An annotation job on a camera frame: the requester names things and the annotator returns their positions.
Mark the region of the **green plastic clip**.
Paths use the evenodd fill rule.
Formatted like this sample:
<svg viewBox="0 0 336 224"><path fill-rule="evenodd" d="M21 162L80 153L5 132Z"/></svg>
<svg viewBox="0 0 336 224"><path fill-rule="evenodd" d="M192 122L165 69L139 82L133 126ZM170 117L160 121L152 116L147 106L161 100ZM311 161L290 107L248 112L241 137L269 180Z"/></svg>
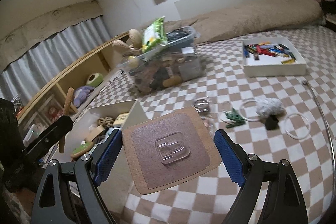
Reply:
<svg viewBox="0 0 336 224"><path fill-rule="evenodd" d="M229 122L226 122L226 128L233 128L245 124L244 118L234 108L232 108L231 111L225 111L224 113L226 118L230 120Z"/></svg>

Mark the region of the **square wooden hook board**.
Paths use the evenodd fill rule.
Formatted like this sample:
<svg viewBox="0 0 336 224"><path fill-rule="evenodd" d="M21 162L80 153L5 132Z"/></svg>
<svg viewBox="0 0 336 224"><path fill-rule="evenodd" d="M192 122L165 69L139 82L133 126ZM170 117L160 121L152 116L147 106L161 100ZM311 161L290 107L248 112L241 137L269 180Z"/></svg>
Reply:
<svg viewBox="0 0 336 224"><path fill-rule="evenodd" d="M135 187L141 194L192 180L222 161L193 107L129 127L123 130L122 139Z"/></svg>

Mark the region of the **small black cube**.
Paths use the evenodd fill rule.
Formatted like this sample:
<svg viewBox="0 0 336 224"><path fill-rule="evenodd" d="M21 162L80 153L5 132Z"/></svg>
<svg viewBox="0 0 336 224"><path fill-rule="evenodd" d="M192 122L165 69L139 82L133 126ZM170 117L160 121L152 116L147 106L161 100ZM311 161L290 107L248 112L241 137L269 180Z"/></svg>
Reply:
<svg viewBox="0 0 336 224"><path fill-rule="evenodd" d="M265 127L266 130L276 130L278 128L278 123L279 120L275 115L270 115L268 118L265 120Z"/></svg>

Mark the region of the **green dinosaur round coaster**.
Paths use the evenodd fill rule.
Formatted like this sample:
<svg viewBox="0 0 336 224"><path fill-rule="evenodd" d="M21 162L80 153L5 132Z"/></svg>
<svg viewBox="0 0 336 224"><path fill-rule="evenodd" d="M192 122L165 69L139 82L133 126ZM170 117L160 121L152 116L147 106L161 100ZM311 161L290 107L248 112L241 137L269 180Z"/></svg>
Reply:
<svg viewBox="0 0 336 224"><path fill-rule="evenodd" d="M87 141L84 143L81 143L77 148L75 148L72 153L70 154L71 159L77 159L90 151L92 147L94 146L94 143L92 141Z"/></svg>

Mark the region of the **wooden shelf unit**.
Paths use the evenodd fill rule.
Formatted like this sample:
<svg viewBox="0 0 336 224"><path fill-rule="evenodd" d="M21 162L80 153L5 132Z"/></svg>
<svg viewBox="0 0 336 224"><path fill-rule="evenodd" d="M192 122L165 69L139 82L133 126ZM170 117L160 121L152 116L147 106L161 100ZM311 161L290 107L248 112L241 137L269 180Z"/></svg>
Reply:
<svg viewBox="0 0 336 224"><path fill-rule="evenodd" d="M127 32L113 37L74 61L42 87L18 114L17 120L21 135L25 136L37 115L45 122L48 121L42 114L42 110L51 100L56 100L60 105L63 105L69 88L77 89L86 85L91 74L102 74L103 83L92 91L88 99L79 108L71 106L71 113L77 117L118 71L117 65L121 62L122 54L114 50L113 42L115 40L126 42L128 38L129 34Z"/></svg>

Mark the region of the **purple plush toy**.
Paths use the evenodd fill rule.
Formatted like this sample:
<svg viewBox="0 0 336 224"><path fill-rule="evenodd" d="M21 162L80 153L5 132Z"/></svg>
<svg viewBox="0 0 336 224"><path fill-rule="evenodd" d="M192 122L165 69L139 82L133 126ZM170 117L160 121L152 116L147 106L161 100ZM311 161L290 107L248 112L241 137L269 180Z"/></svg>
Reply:
<svg viewBox="0 0 336 224"><path fill-rule="evenodd" d="M94 89L95 88L92 86L82 86L77 88L74 91L73 105L76 108L79 108L86 101L87 97Z"/></svg>

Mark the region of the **yellow tissue pack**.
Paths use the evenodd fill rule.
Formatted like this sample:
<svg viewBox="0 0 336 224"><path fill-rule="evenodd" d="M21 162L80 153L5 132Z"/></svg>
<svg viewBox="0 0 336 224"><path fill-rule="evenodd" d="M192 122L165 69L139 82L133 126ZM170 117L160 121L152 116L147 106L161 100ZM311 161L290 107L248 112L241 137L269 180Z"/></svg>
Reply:
<svg viewBox="0 0 336 224"><path fill-rule="evenodd" d="M117 116L117 118L113 122L113 127L120 128L125 123L125 121L127 120L128 116L129 116L129 113L119 114Z"/></svg>

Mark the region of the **avocado plush toy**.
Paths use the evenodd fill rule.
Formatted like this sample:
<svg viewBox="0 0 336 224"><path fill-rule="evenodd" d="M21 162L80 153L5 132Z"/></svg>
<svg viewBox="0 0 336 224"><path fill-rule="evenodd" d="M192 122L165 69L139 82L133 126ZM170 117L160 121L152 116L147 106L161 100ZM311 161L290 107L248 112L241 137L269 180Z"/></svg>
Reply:
<svg viewBox="0 0 336 224"><path fill-rule="evenodd" d="M93 73L88 76L86 86L96 88L103 82L104 82L104 76L101 73Z"/></svg>

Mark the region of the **brown tape roll in bag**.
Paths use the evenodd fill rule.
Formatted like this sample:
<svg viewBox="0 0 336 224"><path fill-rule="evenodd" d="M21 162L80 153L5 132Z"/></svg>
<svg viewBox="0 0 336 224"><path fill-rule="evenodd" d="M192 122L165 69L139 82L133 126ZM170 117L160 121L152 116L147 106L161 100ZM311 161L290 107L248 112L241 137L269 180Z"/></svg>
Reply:
<svg viewBox="0 0 336 224"><path fill-rule="evenodd" d="M195 99L192 106L199 115L207 115L211 110L210 100L206 97Z"/></svg>

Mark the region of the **beige knitted plush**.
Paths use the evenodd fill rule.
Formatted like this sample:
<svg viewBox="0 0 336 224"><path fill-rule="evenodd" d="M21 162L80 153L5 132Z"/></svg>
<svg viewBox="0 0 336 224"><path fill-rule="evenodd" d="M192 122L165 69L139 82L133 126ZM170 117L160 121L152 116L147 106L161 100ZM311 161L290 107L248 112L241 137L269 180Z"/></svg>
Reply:
<svg viewBox="0 0 336 224"><path fill-rule="evenodd" d="M139 56L142 54L142 38L141 32L131 29L129 30L129 37L126 42L115 40L112 47L122 57Z"/></svg>

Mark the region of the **metal back scratcher rod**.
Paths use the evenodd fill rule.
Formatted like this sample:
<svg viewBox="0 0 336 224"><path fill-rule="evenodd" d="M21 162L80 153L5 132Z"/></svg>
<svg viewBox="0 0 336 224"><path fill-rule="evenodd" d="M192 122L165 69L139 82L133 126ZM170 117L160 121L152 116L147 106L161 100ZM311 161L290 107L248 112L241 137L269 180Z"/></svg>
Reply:
<svg viewBox="0 0 336 224"><path fill-rule="evenodd" d="M319 113L322 117L322 121L323 121L323 124L324 124L325 129L326 129L327 138L328 138L329 146L330 146L331 162L332 162L332 165L333 165L333 175L335 175L335 149L334 149L334 146L333 146L333 140L332 140L332 137L331 137L331 130L330 130L329 124L327 122L327 119L326 119L325 114L322 110L321 104L319 103L318 98L315 95L315 92L314 92L311 84L307 80L303 80L302 84L307 86L308 89L310 90L311 95L313 97L313 100L314 100L315 104L317 105L318 111L319 111Z"/></svg>

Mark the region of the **white tray of lighters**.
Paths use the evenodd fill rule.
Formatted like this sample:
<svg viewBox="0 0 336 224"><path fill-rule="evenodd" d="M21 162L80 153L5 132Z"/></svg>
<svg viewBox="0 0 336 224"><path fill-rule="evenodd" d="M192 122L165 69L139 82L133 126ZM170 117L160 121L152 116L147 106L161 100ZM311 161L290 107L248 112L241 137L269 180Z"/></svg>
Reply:
<svg viewBox="0 0 336 224"><path fill-rule="evenodd" d="M294 45L283 37L261 37L242 42L245 77L304 76L307 64Z"/></svg>

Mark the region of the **clear plastic storage bin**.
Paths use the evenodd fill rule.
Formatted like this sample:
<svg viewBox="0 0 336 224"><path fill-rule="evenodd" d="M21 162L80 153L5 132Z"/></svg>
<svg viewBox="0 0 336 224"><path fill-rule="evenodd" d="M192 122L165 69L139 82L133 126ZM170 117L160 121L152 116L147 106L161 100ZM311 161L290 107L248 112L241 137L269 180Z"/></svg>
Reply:
<svg viewBox="0 0 336 224"><path fill-rule="evenodd" d="M168 44L139 56L124 58L118 65L141 94L149 94L195 79L203 73L191 26L167 33Z"/></svg>

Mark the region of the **green wet wipes pack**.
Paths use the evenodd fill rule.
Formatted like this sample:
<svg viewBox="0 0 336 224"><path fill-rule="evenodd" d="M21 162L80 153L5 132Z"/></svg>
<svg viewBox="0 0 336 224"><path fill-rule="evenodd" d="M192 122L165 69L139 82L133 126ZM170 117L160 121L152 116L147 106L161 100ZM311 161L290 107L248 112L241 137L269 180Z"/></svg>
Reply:
<svg viewBox="0 0 336 224"><path fill-rule="evenodd" d="M165 17L157 18L143 32L142 51L148 52L156 46L165 46L168 39L165 33Z"/></svg>

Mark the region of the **beige fluffy blanket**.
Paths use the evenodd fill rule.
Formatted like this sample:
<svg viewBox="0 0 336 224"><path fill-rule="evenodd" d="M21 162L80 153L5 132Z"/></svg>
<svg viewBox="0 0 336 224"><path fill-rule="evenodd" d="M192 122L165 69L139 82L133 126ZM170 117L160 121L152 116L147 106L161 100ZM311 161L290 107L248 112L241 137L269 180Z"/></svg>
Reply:
<svg viewBox="0 0 336 224"><path fill-rule="evenodd" d="M324 23L323 11L315 0L258 0L190 19L166 22L165 31L191 26L201 35L195 42L202 44L256 32L303 28Z"/></svg>

